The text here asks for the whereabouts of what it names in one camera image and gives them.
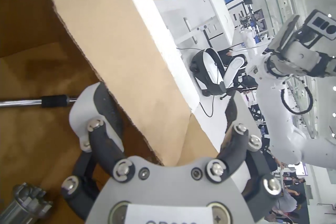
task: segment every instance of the cardboard box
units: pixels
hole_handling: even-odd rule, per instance
[[[1,99],[76,96],[102,80],[123,113],[127,156],[167,166],[216,156],[132,0],[1,0],[0,25]],[[55,201],[46,223],[81,223],[59,196],[81,151],[69,110],[0,111],[2,206],[29,182]]]

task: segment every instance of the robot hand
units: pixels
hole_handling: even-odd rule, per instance
[[[89,144],[61,188],[66,202],[86,223],[131,223],[134,208],[142,212],[138,217],[148,217],[145,223],[167,223],[164,215],[160,218],[154,213],[163,207],[170,210],[176,223],[185,222],[176,209],[187,212],[191,207],[210,213],[206,223],[256,223],[272,208],[281,185],[259,151],[260,131],[240,94],[234,94],[226,109],[228,130],[217,158],[199,158],[168,168],[140,157],[125,157],[120,138],[113,138],[121,134],[108,131],[119,126],[117,117],[108,117],[117,115],[114,102],[102,83],[92,88],[95,90],[85,90],[76,103],[83,99],[86,106],[74,106],[70,113],[81,146],[85,137]],[[74,115],[81,124],[73,124]],[[86,127],[86,132],[79,133],[79,127]],[[92,178],[96,163],[111,176],[101,192]],[[201,219],[193,222],[205,223]]]
[[[268,46],[271,52],[254,57],[246,66],[246,72],[258,83],[256,97],[269,131],[272,154],[287,164],[303,161],[336,169],[335,144],[324,138],[307,138],[293,125],[293,111],[285,103],[286,81],[291,75],[336,75],[336,59],[311,50],[322,37],[336,38],[336,21],[314,10],[304,25],[294,31],[298,19],[298,15],[293,15],[283,25]],[[308,87],[306,90],[311,104],[300,114],[312,108],[313,98]]]

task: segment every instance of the metal rod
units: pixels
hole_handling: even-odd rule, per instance
[[[77,100],[77,98],[72,97],[67,99],[67,104],[72,104]],[[19,107],[19,106],[40,106],[42,105],[42,99],[31,99],[31,100],[6,100],[0,101],[0,108],[5,107]]]
[[[17,100],[17,101],[0,101],[0,107],[18,107],[18,106],[38,106],[42,104],[41,99],[36,100]]]

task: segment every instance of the corrugated cardboard edge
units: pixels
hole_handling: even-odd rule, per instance
[[[202,130],[195,115],[191,114],[181,157],[177,165],[189,164],[203,157],[216,158],[217,155],[217,150]]]

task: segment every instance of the person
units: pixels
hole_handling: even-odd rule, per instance
[[[304,178],[300,178],[300,179],[297,179],[295,177],[283,177],[284,180],[283,180],[283,183],[284,185],[286,186],[290,186],[290,185],[298,185],[299,183],[305,183],[306,180]]]
[[[292,212],[298,205],[305,202],[306,196],[300,192],[291,189],[283,189],[282,196],[276,201],[272,210],[279,210],[282,212]]]
[[[306,195],[295,190],[287,189],[289,194],[296,200],[297,208],[301,208],[301,205],[307,200]]]
[[[268,222],[287,222],[293,224],[292,219],[299,219],[300,215],[296,212],[282,212],[280,210],[271,210],[264,219]]]

